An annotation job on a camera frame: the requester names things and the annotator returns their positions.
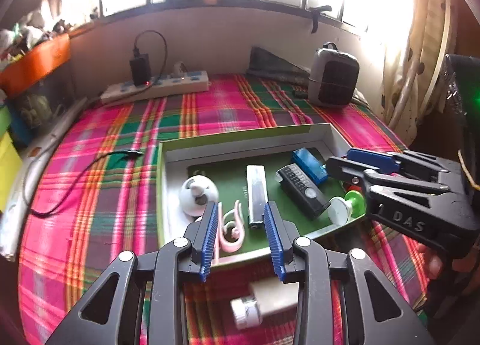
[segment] curtain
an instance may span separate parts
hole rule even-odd
[[[383,120],[407,145],[425,115],[445,106],[446,89],[437,80],[445,54],[455,47],[453,1],[383,1],[383,21],[396,19],[383,30]]]

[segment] yellow wire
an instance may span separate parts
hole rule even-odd
[[[463,172],[465,173],[466,178],[469,179],[470,185],[471,185],[472,187],[474,187],[477,191],[480,191],[480,185],[478,185],[478,184],[474,181],[472,175],[470,175],[469,170],[468,170],[467,167],[465,166],[465,162],[463,161],[462,152],[460,151],[460,149],[458,150],[458,159],[460,160],[460,165],[462,165],[462,170],[463,170]]]

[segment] white extension board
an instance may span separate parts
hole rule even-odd
[[[155,97],[169,96],[171,94],[189,94],[192,92],[207,91],[209,86],[208,75],[204,70],[184,73],[182,77],[172,78],[171,75],[163,75],[155,85],[135,86],[132,81],[110,85],[100,100],[102,104],[114,106],[137,100],[153,99]]]

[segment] black power adapter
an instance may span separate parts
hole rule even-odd
[[[140,54],[135,47],[133,49],[133,59],[130,60],[131,78],[135,86],[145,85],[152,78],[150,69],[150,60],[148,54]]]

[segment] striped cloth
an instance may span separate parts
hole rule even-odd
[[[27,220],[19,263],[23,328],[32,345],[44,344],[78,298],[123,250],[158,249],[155,220],[157,143],[174,138],[291,124],[332,123],[351,145],[377,151],[405,146],[369,110],[350,105],[322,110],[292,97],[290,85],[242,75],[216,76],[208,92],[86,111],[52,157],[33,208],[45,211],[62,197],[95,157],[119,149],[145,156],[123,161],[110,156],[90,169],[60,208],[46,220]],[[325,247],[365,249],[411,305],[426,289],[416,243],[377,223],[365,221],[322,241]],[[269,260],[219,270],[206,284],[185,288],[191,344],[287,344],[295,311],[265,319],[239,332],[231,299],[249,294],[248,282],[272,276]],[[341,343],[338,295],[334,294],[335,341]],[[146,343],[146,325],[141,343]]]

